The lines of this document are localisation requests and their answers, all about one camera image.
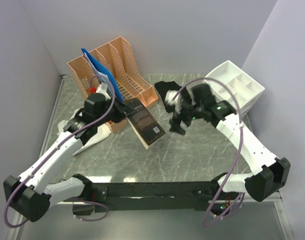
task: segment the white cloth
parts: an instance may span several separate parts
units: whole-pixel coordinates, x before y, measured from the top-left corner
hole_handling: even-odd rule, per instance
[[[77,113],[79,109],[76,109],[73,113],[73,115],[71,116],[70,119],[72,119],[75,114]],[[58,133],[57,135],[59,135],[61,132],[63,132],[64,127],[66,126],[66,124],[68,123],[67,120],[62,120],[60,123],[58,123],[57,127],[58,127]],[[97,133],[88,140],[88,142],[82,146],[78,151],[76,151],[73,156],[81,153],[82,151],[86,150],[87,148],[91,147],[92,145],[101,142],[102,140],[108,138],[108,136],[111,134],[111,130],[109,129],[109,127],[106,124],[100,125],[98,127]]]

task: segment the white 3d printed part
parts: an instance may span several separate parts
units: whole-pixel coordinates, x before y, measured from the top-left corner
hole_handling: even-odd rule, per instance
[[[231,90],[239,103],[242,117],[265,90],[262,85],[229,60],[217,66],[206,77],[221,81]],[[233,98],[223,87],[212,81],[204,80],[203,82],[209,84],[212,94],[219,101],[226,100],[236,109]]]

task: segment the marble table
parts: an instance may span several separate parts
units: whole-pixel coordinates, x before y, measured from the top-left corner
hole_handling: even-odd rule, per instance
[[[175,81],[183,85],[202,76],[145,74],[142,77],[151,85],[159,81]],[[68,120],[75,109],[84,105],[74,78],[67,76],[63,81],[45,150],[57,138],[57,124]],[[97,183],[210,181],[228,171],[237,150],[210,123],[194,120],[186,129],[186,135],[182,136],[169,132],[171,114],[165,111],[160,98],[150,112],[166,131],[166,135],[151,148],[146,150],[128,125],[77,156],[72,156],[51,183],[68,179],[77,173]],[[249,126],[247,117],[244,122]],[[234,173],[250,173],[242,157]]]

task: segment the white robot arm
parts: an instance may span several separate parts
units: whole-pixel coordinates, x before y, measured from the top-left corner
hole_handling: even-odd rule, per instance
[[[92,199],[95,191],[92,182],[80,174],[63,182],[49,183],[71,156],[97,133],[98,126],[108,121],[119,123],[133,112],[116,99],[112,102],[100,93],[89,95],[84,108],[67,123],[64,132],[40,159],[18,177],[10,175],[3,182],[7,204],[10,202],[10,207],[35,222],[59,202],[73,197]]]
[[[169,121],[170,131],[184,135],[180,127],[183,121],[187,127],[193,119],[203,118],[212,125],[238,149],[240,128],[243,129],[241,155],[248,163],[251,173],[231,174],[222,191],[248,193],[258,202],[276,192],[286,184],[290,163],[283,157],[279,159],[269,151],[242,122],[240,124],[236,110],[227,102],[216,102],[207,84],[192,87],[195,104],[184,99],[180,94],[174,99],[177,91],[170,90],[165,95],[165,103],[173,106],[173,117]],[[221,186],[227,175],[221,174],[215,180]]]

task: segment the blue folder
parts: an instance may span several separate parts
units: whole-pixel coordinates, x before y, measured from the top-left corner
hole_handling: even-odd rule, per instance
[[[97,69],[97,71],[105,74],[108,76],[109,81],[111,82],[114,92],[116,94],[116,98],[120,101],[120,102],[124,102],[123,96],[121,94],[121,91],[119,91],[117,83],[115,81],[114,76],[110,73],[110,71],[108,71],[99,61],[97,61],[96,58],[94,58],[85,48],[81,49],[83,53],[85,53],[87,55],[87,57],[89,58],[89,60],[91,61],[92,65]]]

